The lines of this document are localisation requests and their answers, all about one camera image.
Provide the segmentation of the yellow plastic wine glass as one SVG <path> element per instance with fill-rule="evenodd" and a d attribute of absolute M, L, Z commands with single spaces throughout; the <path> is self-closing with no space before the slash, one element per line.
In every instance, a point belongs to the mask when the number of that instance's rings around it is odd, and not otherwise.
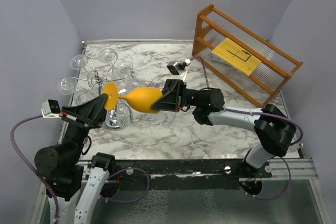
<path fill-rule="evenodd" d="M 139 87 L 126 95 L 120 95 L 117 86 L 112 82 L 103 87 L 102 93 L 108 95 L 104 105 L 106 110 L 112 110 L 117 105 L 117 101 L 121 99 L 138 112 L 153 114 L 158 113 L 158 111 L 152 110 L 150 106 L 162 95 L 160 89 L 153 87 Z"/>

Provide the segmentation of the clear wine glass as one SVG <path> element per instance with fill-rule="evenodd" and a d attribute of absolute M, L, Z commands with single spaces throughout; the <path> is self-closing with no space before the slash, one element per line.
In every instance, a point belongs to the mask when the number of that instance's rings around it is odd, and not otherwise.
<path fill-rule="evenodd" d="M 103 48 L 99 53 L 98 53 L 98 60 L 100 62 L 111 62 L 115 56 L 116 52 L 112 48 Z"/>
<path fill-rule="evenodd" d="M 112 81 L 124 80 L 133 74 L 133 63 L 122 61 L 112 68 Z"/>
<path fill-rule="evenodd" d="M 143 83 L 137 78 L 130 78 L 126 83 L 126 94 L 130 93 L 132 90 L 142 87 Z"/>
<path fill-rule="evenodd" d="M 77 55 L 73 57 L 70 61 L 70 67 L 73 70 L 79 70 L 84 68 L 89 61 L 89 58 L 86 55 Z"/>
<path fill-rule="evenodd" d="M 58 92 L 62 95 L 70 95 L 75 92 L 77 81 L 74 77 L 65 77 L 58 83 Z"/>

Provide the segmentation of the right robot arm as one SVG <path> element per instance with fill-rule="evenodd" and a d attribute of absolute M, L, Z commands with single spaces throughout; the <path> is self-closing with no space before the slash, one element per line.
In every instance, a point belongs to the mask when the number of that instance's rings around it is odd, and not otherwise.
<path fill-rule="evenodd" d="M 192 115 L 201 125 L 227 125 L 256 133 L 259 144 L 250 149 L 241 163 L 246 177 L 254 177 L 271 158 L 286 155 L 297 127 L 275 106 L 239 109 L 225 106 L 220 89 L 189 89 L 182 80 L 168 79 L 162 96 L 151 104 L 159 111 L 177 112 L 194 107 Z"/>

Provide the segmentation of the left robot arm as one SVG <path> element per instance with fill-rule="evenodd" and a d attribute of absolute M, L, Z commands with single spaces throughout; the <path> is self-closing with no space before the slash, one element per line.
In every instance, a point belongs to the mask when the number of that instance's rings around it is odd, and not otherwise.
<path fill-rule="evenodd" d="M 97 153 L 91 160 L 91 169 L 84 190 L 81 190 L 84 167 L 78 165 L 83 154 L 84 141 L 89 131 L 102 127 L 106 118 L 107 94 L 78 106 L 60 107 L 58 101 L 47 100 L 41 104 L 44 118 L 60 118 L 68 123 L 62 142 L 40 149 L 34 158 L 37 175 L 50 185 L 49 194 L 58 202 L 50 204 L 59 223 L 90 223 L 98 196 L 107 179 L 116 172 L 113 155 Z"/>

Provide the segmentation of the chrome wine glass rack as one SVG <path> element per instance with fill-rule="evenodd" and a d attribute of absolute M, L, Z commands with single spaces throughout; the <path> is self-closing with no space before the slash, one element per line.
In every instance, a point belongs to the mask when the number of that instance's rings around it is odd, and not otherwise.
<path fill-rule="evenodd" d="M 112 48 L 104 48 L 95 57 L 101 65 L 96 66 L 93 58 L 80 55 L 71 61 L 71 65 L 82 70 L 84 76 L 78 82 L 87 84 L 74 93 L 73 102 L 76 105 L 86 103 L 101 94 L 107 95 L 103 108 L 106 110 L 104 125 L 111 130 L 126 128 L 132 118 L 132 112 L 127 105 L 118 101 L 121 94 L 127 92 L 126 87 L 119 88 L 118 82 L 128 80 L 133 74 L 133 64 L 119 61 L 118 54 Z"/>

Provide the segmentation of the wooden shelf rack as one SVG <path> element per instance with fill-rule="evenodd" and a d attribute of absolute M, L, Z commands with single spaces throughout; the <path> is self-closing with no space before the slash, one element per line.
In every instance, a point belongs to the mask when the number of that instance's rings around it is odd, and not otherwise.
<path fill-rule="evenodd" d="M 257 107 L 269 103 L 302 66 L 214 5 L 196 18 L 192 56 Z"/>

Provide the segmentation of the blue patterned small item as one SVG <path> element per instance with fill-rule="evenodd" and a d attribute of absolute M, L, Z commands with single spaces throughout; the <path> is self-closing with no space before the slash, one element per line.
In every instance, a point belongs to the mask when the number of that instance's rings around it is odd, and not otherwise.
<path fill-rule="evenodd" d="M 210 53 L 210 54 L 209 54 L 209 57 L 210 57 L 212 60 L 216 61 L 216 62 L 220 62 L 220 63 L 227 64 L 226 61 L 224 61 L 223 59 L 221 59 L 220 57 L 216 56 L 216 55 L 213 54 L 213 53 Z"/>

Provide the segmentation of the yellow book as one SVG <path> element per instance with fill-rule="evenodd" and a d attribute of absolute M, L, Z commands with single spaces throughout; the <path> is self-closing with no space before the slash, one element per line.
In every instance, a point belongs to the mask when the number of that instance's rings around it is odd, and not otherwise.
<path fill-rule="evenodd" d="M 212 53 L 248 77 L 261 64 L 261 60 L 229 38 L 225 38 Z"/>

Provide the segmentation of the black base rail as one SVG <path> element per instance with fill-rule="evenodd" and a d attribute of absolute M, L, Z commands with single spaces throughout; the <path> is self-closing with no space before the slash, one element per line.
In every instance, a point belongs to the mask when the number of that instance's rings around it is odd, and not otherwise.
<path fill-rule="evenodd" d="M 98 165 L 110 175 L 106 187 L 121 191 L 239 189 L 240 179 L 270 178 L 265 167 L 249 168 L 242 159 L 115 159 L 97 153 L 90 168 Z"/>

